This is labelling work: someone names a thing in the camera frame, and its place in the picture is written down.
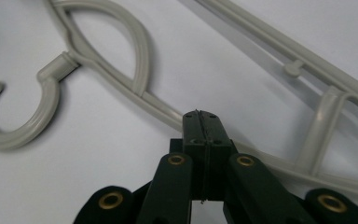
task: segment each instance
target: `white background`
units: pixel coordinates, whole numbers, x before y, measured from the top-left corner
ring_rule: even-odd
[[[182,113],[215,113],[231,138],[296,158],[320,90],[284,77],[281,62],[194,1],[115,2],[152,39],[150,92]],[[358,1],[234,2],[358,79]],[[72,15],[107,61],[133,77],[135,56],[123,26],[100,13]],[[1,130],[33,115],[41,95],[35,75],[65,50],[42,2],[0,1],[0,80],[7,84]],[[96,190],[136,190],[152,179],[170,138],[181,137],[87,67],[63,80],[61,90],[46,130],[24,147],[0,151],[0,223],[71,223]],[[358,180],[358,109],[347,109],[323,171]],[[306,187],[286,186],[304,196]],[[192,223],[225,223],[221,203],[193,205]]]

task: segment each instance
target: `plastic hanger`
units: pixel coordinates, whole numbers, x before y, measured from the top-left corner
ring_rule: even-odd
[[[42,97],[34,115],[19,129],[12,132],[0,131],[0,149],[21,147],[37,137],[53,117],[59,99],[59,82],[80,64],[97,70],[106,81],[136,99],[144,95],[149,71],[149,41],[145,29],[125,8],[106,1],[46,1],[50,14],[61,26],[68,52],[64,52],[44,67],[37,75],[42,86]],[[136,51],[134,80],[129,79],[110,65],[83,37],[75,24],[68,18],[67,11],[73,8],[99,10],[121,21],[129,30]],[[4,85],[0,83],[0,92]]]

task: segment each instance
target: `metal grommet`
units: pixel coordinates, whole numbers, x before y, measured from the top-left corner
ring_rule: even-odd
[[[328,194],[320,195],[318,197],[318,202],[332,212],[344,213],[348,210],[345,203],[343,203],[340,199]]]
[[[123,202],[123,200],[123,195],[118,191],[114,191],[101,197],[100,201],[98,201],[98,205],[100,205],[102,209],[108,210],[118,207]]]
[[[237,158],[237,163],[243,166],[253,166],[255,164],[255,161],[250,157],[240,156]]]
[[[185,158],[183,156],[174,155],[168,158],[168,162],[172,165],[180,165],[185,163]]]

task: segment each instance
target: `hanger hook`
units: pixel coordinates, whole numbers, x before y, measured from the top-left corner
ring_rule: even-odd
[[[53,117],[60,100],[59,82],[78,67],[67,52],[63,52],[42,68],[37,79],[42,86],[42,98],[34,115],[19,129],[12,132],[0,131],[0,149],[21,147],[37,137]],[[0,83],[0,92],[4,84]]]

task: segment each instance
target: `black plastic part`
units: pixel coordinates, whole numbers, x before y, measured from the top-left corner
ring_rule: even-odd
[[[132,207],[131,213],[129,214],[128,223],[133,224],[138,219],[138,215],[141,211],[142,205],[144,204],[145,197],[147,192],[149,191],[151,182],[143,185],[139,189],[133,192],[132,194]]]
[[[331,189],[308,192],[305,205],[321,224],[358,224],[358,206]]]
[[[241,206],[236,204],[224,203],[223,212],[226,217],[227,224],[243,224],[252,223],[246,212]]]
[[[172,138],[170,141],[170,153],[183,152],[183,140],[182,138]]]
[[[227,161],[236,150],[220,119],[205,111],[185,114],[183,151],[194,162],[193,200],[223,201]]]
[[[191,173],[192,160],[187,155],[162,157],[136,223],[190,223]]]
[[[117,202],[117,197],[107,197],[104,203],[113,208],[103,209],[100,200],[104,195],[114,193],[122,196],[122,202]],[[127,224],[131,212],[132,194],[127,189],[120,187],[106,187],[95,192],[86,202],[75,219],[75,224]]]
[[[253,224],[316,224],[256,157],[234,154],[227,168],[230,187]]]

